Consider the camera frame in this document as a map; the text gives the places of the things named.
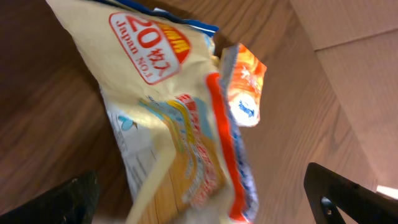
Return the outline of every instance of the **red and white label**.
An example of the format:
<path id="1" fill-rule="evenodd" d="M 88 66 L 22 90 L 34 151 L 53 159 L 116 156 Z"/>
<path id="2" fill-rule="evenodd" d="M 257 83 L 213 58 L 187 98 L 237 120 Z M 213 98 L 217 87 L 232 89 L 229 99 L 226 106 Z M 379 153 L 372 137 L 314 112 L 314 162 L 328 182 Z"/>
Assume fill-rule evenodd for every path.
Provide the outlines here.
<path id="1" fill-rule="evenodd" d="M 131 62 L 147 84 L 175 75 L 190 51 L 177 29 L 128 13 L 110 15 L 109 23 Z"/>

